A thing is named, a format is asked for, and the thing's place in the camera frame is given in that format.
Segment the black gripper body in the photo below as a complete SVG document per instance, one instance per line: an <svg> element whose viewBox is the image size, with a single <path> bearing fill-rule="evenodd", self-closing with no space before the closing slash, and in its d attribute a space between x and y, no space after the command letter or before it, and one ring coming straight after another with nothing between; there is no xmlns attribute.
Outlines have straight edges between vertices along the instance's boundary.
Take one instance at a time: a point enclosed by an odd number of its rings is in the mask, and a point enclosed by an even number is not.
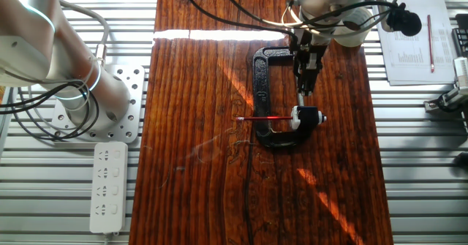
<svg viewBox="0 0 468 245"><path fill-rule="evenodd" d="M293 51L300 69L321 69L322 58L328 48L329 41L313 35L306 29L295 29L298 38L297 48Z"/></svg>

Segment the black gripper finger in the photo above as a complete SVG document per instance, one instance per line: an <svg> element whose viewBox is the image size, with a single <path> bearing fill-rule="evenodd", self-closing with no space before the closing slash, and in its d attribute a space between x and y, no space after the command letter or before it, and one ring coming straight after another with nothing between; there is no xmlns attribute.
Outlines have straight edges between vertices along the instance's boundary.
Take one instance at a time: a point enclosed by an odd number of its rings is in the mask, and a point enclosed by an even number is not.
<svg viewBox="0 0 468 245"><path fill-rule="evenodd" d="M317 82L317 76L322 69L322 56L318 53L312 53L309 62L309 90L311 93L314 92L314 88Z"/></svg>
<svg viewBox="0 0 468 245"><path fill-rule="evenodd" d="M309 71L306 68L306 65L299 64L295 71L295 75L296 75L296 80L297 80L298 93L303 96L308 96L309 95L309 88L308 88Z"/></svg>

